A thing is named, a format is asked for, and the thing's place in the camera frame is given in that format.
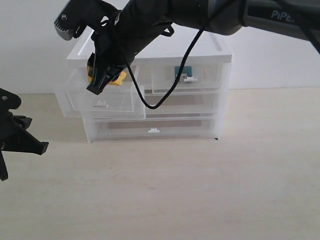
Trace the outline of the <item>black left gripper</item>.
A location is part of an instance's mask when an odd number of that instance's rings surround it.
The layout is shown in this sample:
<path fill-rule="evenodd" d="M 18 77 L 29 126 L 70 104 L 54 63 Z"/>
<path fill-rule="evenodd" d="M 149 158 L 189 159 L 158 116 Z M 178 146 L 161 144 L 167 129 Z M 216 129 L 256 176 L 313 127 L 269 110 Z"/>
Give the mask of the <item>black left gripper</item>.
<path fill-rule="evenodd" d="M 0 116 L 0 149 L 6 152 L 44 154 L 48 142 L 39 141 L 27 129 L 32 119 L 24 115 L 13 115 L 10 111 Z"/>

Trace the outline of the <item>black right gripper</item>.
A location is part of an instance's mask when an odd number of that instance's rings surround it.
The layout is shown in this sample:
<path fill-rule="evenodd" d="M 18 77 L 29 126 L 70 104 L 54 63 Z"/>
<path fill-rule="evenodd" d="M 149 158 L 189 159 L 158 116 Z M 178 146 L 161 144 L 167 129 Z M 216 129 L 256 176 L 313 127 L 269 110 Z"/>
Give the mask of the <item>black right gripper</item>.
<path fill-rule="evenodd" d="M 102 93 L 155 38 L 172 24 L 171 7 L 95 7 L 89 14 L 95 52 L 87 61 L 87 90 Z"/>

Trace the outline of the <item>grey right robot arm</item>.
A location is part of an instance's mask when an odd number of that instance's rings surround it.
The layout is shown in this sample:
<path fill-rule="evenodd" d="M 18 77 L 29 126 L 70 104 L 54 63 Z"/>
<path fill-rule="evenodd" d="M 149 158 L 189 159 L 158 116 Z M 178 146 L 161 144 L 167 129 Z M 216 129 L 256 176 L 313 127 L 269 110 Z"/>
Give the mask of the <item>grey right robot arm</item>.
<path fill-rule="evenodd" d="M 88 60 L 91 82 L 99 95 L 128 69 L 135 56 L 159 36 L 174 33 L 172 24 L 229 36 L 252 27 L 309 41 L 320 47 L 317 0 L 131 0 L 121 10 L 106 10 L 107 22 L 92 35 L 95 52 Z"/>

